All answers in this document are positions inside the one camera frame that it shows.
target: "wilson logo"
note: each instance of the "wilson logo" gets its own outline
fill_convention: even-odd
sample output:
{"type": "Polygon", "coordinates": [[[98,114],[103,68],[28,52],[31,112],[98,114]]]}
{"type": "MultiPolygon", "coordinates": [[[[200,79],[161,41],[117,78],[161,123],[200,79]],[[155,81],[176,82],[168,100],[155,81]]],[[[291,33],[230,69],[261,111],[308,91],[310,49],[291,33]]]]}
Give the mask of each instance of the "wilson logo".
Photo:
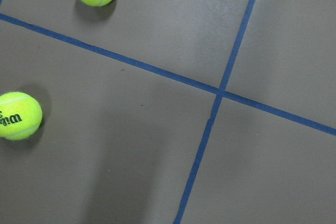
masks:
{"type": "Polygon", "coordinates": [[[21,116],[19,114],[11,115],[10,117],[5,117],[2,115],[2,111],[0,111],[0,126],[7,126],[9,124],[21,122],[21,116]]]}

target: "floor tile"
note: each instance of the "floor tile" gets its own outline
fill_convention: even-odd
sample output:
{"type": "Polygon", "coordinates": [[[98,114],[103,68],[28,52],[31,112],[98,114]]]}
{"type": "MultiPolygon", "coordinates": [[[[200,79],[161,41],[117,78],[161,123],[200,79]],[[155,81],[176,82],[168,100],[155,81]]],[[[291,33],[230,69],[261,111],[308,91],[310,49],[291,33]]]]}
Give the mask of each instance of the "floor tile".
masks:
{"type": "Polygon", "coordinates": [[[0,223],[172,223],[214,95],[0,22],[0,92],[40,101],[0,139],[0,223]]]}
{"type": "Polygon", "coordinates": [[[248,0],[3,0],[0,12],[219,86],[248,0]]]}
{"type": "Polygon", "coordinates": [[[336,126],[334,0],[257,0],[227,90],[336,126]]]}
{"type": "Polygon", "coordinates": [[[335,223],[336,138],[223,100],[182,224],[335,223]]]}

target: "gray floor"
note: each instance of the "gray floor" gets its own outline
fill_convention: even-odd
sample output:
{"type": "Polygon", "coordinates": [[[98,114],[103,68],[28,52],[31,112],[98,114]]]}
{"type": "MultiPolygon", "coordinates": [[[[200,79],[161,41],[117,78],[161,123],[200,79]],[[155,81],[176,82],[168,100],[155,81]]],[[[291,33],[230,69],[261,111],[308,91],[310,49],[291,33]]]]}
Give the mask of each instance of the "gray floor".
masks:
{"type": "Polygon", "coordinates": [[[335,223],[336,2],[256,0],[221,90],[248,1],[0,0],[0,93],[44,111],[0,223],[335,223]]]}

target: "floor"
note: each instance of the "floor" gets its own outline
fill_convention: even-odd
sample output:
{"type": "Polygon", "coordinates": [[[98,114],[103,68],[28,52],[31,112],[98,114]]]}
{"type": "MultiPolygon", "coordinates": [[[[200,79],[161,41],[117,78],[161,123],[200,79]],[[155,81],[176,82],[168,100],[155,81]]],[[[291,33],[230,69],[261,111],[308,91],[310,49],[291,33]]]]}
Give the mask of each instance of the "floor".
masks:
{"type": "Polygon", "coordinates": [[[335,0],[0,0],[0,223],[336,223],[335,0]]]}

